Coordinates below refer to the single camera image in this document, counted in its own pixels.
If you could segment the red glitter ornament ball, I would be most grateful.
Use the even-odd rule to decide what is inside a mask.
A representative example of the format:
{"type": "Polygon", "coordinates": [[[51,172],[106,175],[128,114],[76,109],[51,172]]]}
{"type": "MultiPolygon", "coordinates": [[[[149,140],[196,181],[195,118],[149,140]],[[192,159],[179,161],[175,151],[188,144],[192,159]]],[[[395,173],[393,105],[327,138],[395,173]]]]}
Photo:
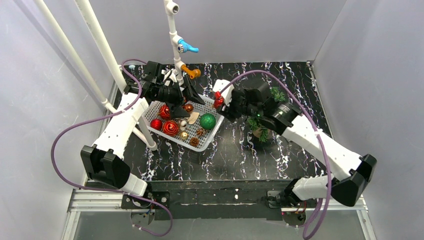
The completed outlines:
{"type": "Polygon", "coordinates": [[[213,103],[213,107],[215,109],[218,109],[219,107],[221,107],[224,103],[224,98],[222,97],[222,94],[220,91],[216,91],[214,93],[214,103],[213,103]]]}

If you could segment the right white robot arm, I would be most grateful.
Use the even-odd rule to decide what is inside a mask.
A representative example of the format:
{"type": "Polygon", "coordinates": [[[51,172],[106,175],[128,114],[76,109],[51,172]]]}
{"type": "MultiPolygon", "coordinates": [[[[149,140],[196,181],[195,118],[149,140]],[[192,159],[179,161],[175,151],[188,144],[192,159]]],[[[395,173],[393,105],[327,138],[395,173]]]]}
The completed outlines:
{"type": "Polygon", "coordinates": [[[297,178],[284,190],[283,199],[291,204],[331,197],[353,207],[371,182],[377,159],[360,155],[342,146],[319,128],[313,128],[300,109],[286,100],[276,101],[267,83],[258,88],[236,89],[227,80],[213,86],[216,111],[234,122],[252,117],[266,129],[294,142],[330,168],[330,177],[297,178]]]}

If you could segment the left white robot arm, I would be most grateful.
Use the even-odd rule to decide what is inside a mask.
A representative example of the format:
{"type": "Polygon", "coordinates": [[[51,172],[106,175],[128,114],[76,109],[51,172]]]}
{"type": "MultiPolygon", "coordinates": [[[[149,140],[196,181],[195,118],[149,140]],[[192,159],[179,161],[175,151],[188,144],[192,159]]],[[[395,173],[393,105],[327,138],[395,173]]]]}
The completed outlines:
{"type": "Polygon", "coordinates": [[[124,84],[124,92],[118,109],[100,136],[92,145],[85,145],[80,156],[90,180],[103,183],[124,193],[142,197],[148,188],[146,181],[131,173],[124,162],[124,152],[130,136],[136,130],[149,103],[166,105],[170,119],[188,118],[184,108],[188,102],[205,105],[189,80],[178,81],[176,69],[148,61],[143,73],[133,77],[133,83],[124,84]]]}

